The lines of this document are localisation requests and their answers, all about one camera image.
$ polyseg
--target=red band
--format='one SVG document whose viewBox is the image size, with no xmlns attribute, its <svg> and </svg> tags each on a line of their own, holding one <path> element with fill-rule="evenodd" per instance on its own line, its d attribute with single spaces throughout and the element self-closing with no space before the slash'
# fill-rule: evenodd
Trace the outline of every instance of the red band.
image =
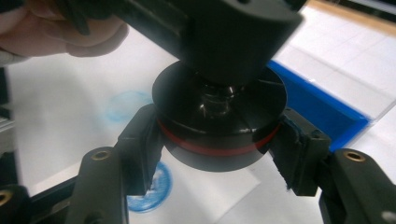
<svg viewBox="0 0 396 224">
<path fill-rule="evenodd" d="M 276 128 L 268 134 L 266 137 L 264 137 L 262 140 L 245 146 L 245 147 L 236 147 L 236 148 L 213 148 L 213 147 L 200 147 L 193 145 L 189 142 L 186 142 L 185 140 L 175 136 L 172 134 L 169 130 L 167 130 L 163 124 L 158 120 L 158 123 L 163 130 L 163 133 L 174 143 L 176 143 L 178 146 L 183 147 L 187 149 L 188 151 L 195 152 L 198 154 L 203 154 L 206 156 L 216 156 L 216 157 L 227 157 L 227 156 L 236 156 L 236 155 L 241 155 L 248 153 L 250 151 L 257 150 L 260 147 L 263 147 L 265 144 L 267 144 L 280 128 L 280 124 L 276 126 Z"/>
</svg>

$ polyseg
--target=reflective black surface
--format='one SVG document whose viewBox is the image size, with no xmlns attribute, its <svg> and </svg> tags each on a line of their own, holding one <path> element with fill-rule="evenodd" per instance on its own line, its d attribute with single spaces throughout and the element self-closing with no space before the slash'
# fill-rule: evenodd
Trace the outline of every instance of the reflective black surface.
<svg viewBox="0 0 396 224">
<path fill-rule="evenodd" d="M 159 75 L 153 100 L 175 157 L 198 169 L 230 171 L 266 152 L 286 105 L 286 91 L 269 69 L 246 86 L 220 86 L 179 62 Z"/>
</svg>

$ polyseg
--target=blue circular marker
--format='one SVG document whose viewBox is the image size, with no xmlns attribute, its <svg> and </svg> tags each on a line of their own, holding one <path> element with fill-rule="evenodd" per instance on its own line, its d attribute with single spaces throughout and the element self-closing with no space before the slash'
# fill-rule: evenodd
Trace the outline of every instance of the blue circular marker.
<svg viewBox="0 0 396 224">
<path fill-rule="evenodd" d="M 136 213 L 146 213 L 160 206 L 169 196 L 172 176 L 163 162 L 158 162 L 152 179 L 151 189 L 145 196 L 127 196 L 128 208 Z"/>
</svg>

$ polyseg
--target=hole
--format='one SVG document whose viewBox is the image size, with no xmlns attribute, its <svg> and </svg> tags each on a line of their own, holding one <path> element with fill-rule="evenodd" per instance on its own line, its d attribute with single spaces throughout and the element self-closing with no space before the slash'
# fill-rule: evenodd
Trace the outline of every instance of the hole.
<svg viewBox="0 0 396 224">
<path fill-rule="evenodd" d="M 314 131 L 311 133 L 312 137 L 313 137 L 313 138 L 316 138 L 316 139 L 319 139 L 321 134 L 322 134 L 322 132 L 321 132 L 320 130 L 318 130 L 318 129 L 314 130 Z"/>
<path fill-rule="evenodd" d="M 101 224 L 103 222 L 103 218 L 100 213 L 94 212 L 89 215 L 84 219 L 84 224 Z"/>
<path fill-rule="evenodd" d="M 109 151 L 98 151 L 95 154 L 93 154 L 93 156 L 91 156 L 91 158 L 94 161 L 102 161 L 107 159 L 110 156 L 110 152 Z"/>
<path fill-rule="evenodd" d="M 6 204 L 12 198 L 12 192 L 9 190 L 0 190 L 0 206 Z"/>
<path fill-rule="evenodd" d="M 344 152 L 344 156 L 346 156 L 348 159 L 350 159 L 352 161 L 365 161 L 366 160 L 366 158 L 364 158 L 360 153 L 352 152 L 352 151 Z"/>
<path fill-rule="evenodd" d="M 238 2 L 241 4 L 247 4 L 250 2 L 250 0 L 238 0 Z"/>
</svg>

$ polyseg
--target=black plastic part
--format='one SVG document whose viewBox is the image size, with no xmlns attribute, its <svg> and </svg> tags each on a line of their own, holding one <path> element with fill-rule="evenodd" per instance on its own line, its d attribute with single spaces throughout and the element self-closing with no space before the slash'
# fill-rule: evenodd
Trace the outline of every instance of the black plastic part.
<svg viewBox="0 0 396 224">
<path fill-rule="evenodd" d="M 0 117 L 5 119 L 11 119 L 12 113 L 10 110 L 0 106 Z"/>
<path fill-rule="evenodd" d="M 305 4 L 305 0 L 285 0 L 285 2 L 290 6 L 291 10 L 298 11 Z"/>
<path fill-rule="evenodd" d="M 347 213 L 344 206 L 325 193 L 320 195 L 319 207 L 324 224 L 345 223 Z"/>
<path fill-rule="evenodd" d="M 31 223 L 63 224 L 76 178 L 73 177 L 32 197 Z"/>
<path fill-rule="evenodd" d="M 174 143 L 167 142 L 167 148 L 207 171 L 231 171 L 258 160 L 286 105 L 283 82 L 270 69 L 246 86 L 227 87 L 203 79 L 183 62 L 158 76 L 152 95 L 163 132 Z"/>
<path fill-rule="evenodd" d="M 9 102 L 6 69 L 0 67 L 0 105 Z"/>
<path fill-rule="evenodd" d="M 230 86 L 257 78 L 302 20 L 290 10 L 296 4 L 277 0 L 58 1 L 83 34 L 86 17 L 110 11 L 200 76 Z"/>
<path fill-rule="evenodd" d="M 270 153 L 288 189 L 297 196 L 315 196 L 317 167 L 329 154 L 331 140 L 297 112 L 288 108 L 284 115 Z"/>
<path fill-rule="evenodd" d="M 30 204 L 25 187 L 18 185 L 0 187 L 0 224 L 29 223 Z"/>
<path fill-rule="evenodd" d="M 114 148 L 120 153 L 125 193 L 145 195 L 163 149 L 154 105 L 137 111 Z"/>
<path fill-rule="evenodd" d="M 78 6 L 73 5 L 69 0 L 55 0 L 55 3 L 62 15 L 74 25 L 80 34 L 89 35 L 91 33 L 87 18 Z"/>
<path fill-rule="evenodd" d="M 0 186 L 18 184 L 17 167 L 14 152 L 0 155 Z"/>
<path fill-rule="evenodd" d="M 22 0 L 0 0 L 0 13 L 23 6 Z"/>
<path fill-rule="evenodd" d="M 330 169 L 346 216 L 342 222 L 342 216 L 325 219 L 326 224 L 396 221 L 396 186 L 371 157 L 353 149 L 338 149 L 330 159 Z"/>
<path fill-rule="evenodd" d="M 120 155 L 112 147 L 87 153 L 81 162 L 66 224 L 127 223 Z"/>
</svg>

